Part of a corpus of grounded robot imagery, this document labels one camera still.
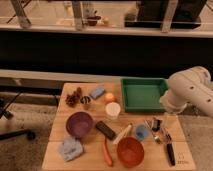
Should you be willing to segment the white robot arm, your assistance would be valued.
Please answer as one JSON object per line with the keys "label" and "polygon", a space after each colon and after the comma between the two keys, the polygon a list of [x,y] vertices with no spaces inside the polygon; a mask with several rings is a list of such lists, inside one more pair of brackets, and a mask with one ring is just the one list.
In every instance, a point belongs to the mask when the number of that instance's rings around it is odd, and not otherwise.
{"label": "white robot arm", "polygon": [[207,116],[213,118],[213,90],[210,72],[201,66],[192,67],[172,74],[168,90],[159,102],[167,113],[179,114],[190,102]]}

